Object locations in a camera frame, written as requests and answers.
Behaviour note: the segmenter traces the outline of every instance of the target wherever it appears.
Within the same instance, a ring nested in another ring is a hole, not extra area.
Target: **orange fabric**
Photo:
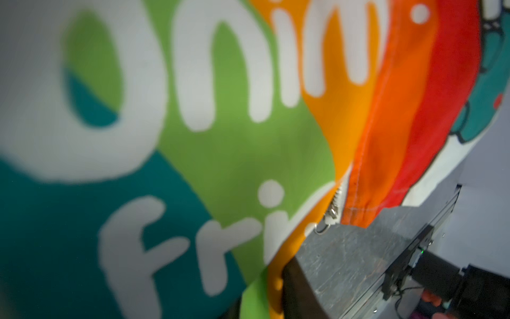
[[[340,183],[333,188],[308,214],[307,217],[296,227],[292,234],[284,242],[280,250],[271,261],[267,268],[267,296],[269,299],[269,315],[271,319],[283,319],[282,310],[282,288],[283,279],[282,272],[287,263],[294,257],[303,244],[306,237],[304,236],[304,230],[310,223],[318,223],[324,216],[335,192],[337,191]]]
[[[428,7],[424,23],[412,19],[415,5]],[[402,166],[407,141],[427,84],[438,30],[435,0],[395,1],[388,52],[373,106],[356,150],[342,223],[368,227]]]
[[[345,66],[343,40],[340,33],[339,18],[332,14],[327,25],[323,44],[323,62],[326,90],[320,97],[309,95],[303,86],[303,28],[308,0],[283,0],[273,3],[267,0],[250,1],[265,21],[274,29],[271,12],[285,9],[294,22],[299,52],[299,74],[301,93],[305,103],[321,127],[327,139],[335,162],[336,179],[343,177],[352,162],[356,146],[365,126],[370,110],[372,94],[377,76],[377,52],[379,31],[375,7],[368,4],[369,17],[369,76],[363,85],[350,81]]]
[[[421,299],[423,299],[424,302],[432,303],[434,307],[439,307],[439,305],[441,305],[441,297],[436,296],[427,289],[425,289],[421,294]]]
[[[434,44],[427,88],[411,128],[400,172],[383,202],[402,204],[445,145],[480,70],[480,14],[477,0],[438,3],[439,30]]]
[[[329,144],[335,163],[336,180],[339,181],[354,157],[356,146],[370,110],[375,88],[380,36],[376,8],[373,4],[367,4],[369,74],[366,81],[362,85],[358,85],[352,83],[349,79],[345,65],[344,41],[340,32],[339,18],[337,14],[332,14],[323,41],[322,60],[324,63],[325,92],[320,97],[314,97],[308,94],[303,86],[304,17],[311,1],[283,0],[280,3],[273,3],[267,0],[251,0],[250,2],[270,26],[272,26],[271,12],[274,9],[285,9],[293,20],[297,35],[301,93]],[[283,317],[281,307],[283,268],[294,257],[304,242],[306,225],[318,223],[322,219],[334,193],[335,190],[332,190],[316,205],[287,238],[268,266],[268,298],[272,319]]]

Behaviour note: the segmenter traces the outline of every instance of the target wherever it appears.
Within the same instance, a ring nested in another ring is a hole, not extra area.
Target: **orange object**
[[[380,210],[402,204],[408,190],[419,182],[444,147],[466,104],[482,56],[478,5],[476,0],[438,3],[439,30],[427,87],[411,128],[404,162]]]
[[[388,51],[356,150],[342,223],[368,227],[402,166],[438,30],[435,0],[394,1]]]
[[[421,294],[421,299],[423,299],[424,302],[432,303],[434,307],[439,307],[441,305],[441,297],[436,296],[427,289]]]
[[[325,23],[323,35],[316,35],[317,37],[323,37],[321,49],[325,83],[324,91],[316,94],[307,90],[306,85],[304,85],[305,74],[303,73],[303,65],[305,64],[303,54],[305,41],[303,39],[306,37],[305,30],[309,27],[306,15],[311,11],[314,1],[283,0],[274,3],[267,0],[251,0],[250,2],[273,29],[271,13],[274,10],[283,9],[290,15],[297,35],[301,94],[333,153],[336,179],[341,179],[352,162],[356,146],[365,126],[378,73],[377,58],[378,54],[381,54],[379,50],[383,50],[379,47],[381,34],[375,5],[369,3],[365,7],[368,21],[366,35],[368,41],[368,74],[362,84],[357,84],[352,81],[348,74],[344,47],[346,40],[341,34],[340,22],[338,14],[336,14],[338,8],[330,6],[326,1],[323,3],[315,2],[315,5],[323,6],[322,9],[325,11],[329,10],[329,14],[325,14],[324,17],[327,23]]]

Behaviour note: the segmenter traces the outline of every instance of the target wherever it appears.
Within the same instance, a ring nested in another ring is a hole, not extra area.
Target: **white dot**
[[[268,180],[259,187],[259,202],[266,208],[274,208],[282,203],[285,191],[279,182]]]
[[[430,18],[430,11],[424,4],[414,5],[411,9],[411,20],[416,24],[424,24]]]

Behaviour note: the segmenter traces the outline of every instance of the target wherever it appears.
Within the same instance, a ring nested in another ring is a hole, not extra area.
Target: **stitched seam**
[[[394,4],[393,4],[392,1],[390,1],[390,4],[391,4],[390,12],[393,12]],[[399,30],[400,29],[401,19],[402,19],[402,15],[400,14],[401,10],[402,10],[402,7],[399,6],[399,11],[397,12],[398,18],[395,19],[396,26],[395,26],[394,30]],[[395,42],[394,42],[394,45],[393,45],[394,49],[392,50],[393,54],[391,55],[390,62],[389,62],[389,65],[387,66],[387,69],[391,69],[391,67],[394,64],[395,56],[397,54],[399,34],[400,33],[397,31],[397,35],[395,36],[395,40],[394,40]],[[388,84],[389,78],[390,78],[390,72],[388,72],[388,74],[386,74],[386,78],[384,79],[383,84],[382,84],[381,92],[378,94],[377,97],[375,97],[375,100],[376,100],[375,108],[374,108],[373,115],[370,117],[370,121],[368,123],[368,131],[367,132],[370,132],[371,129],[372,129],[372,125],[373,125],[373,122],[374,122],[374,119],[375,119],[375,113],[379,110],[381,96],[383,94],[384,89],[386,88],[386,85]],[[360,165],[359,165],[359,168],[357,169],[357,172],[356,172],[356,174],[357,174],[357,177],[356,177],[356,190],[354,191],[353,206],[347,208],[347,209],[349,209],[351,211],[352,210],[359,210],[359,208],[356,208],[356,201],[358,199],[358,190],[359,190],[359,185],[360,185],[360,174],[361,174],[361,168],[363,166],[363,158],[365,156],[365,149],[366,149],[366,146],[367,146],[367,140],[368,140],[368,134],[367,134],[367,136],[363,140],[363,146],[362,146],[361,156],[360,156]]]

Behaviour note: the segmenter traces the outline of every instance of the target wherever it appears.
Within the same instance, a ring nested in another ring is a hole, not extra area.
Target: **white wall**
[[[460,184],[434,250],[458,267],[471,263],[510,277],[510,89],[496,122],[466,158]]]

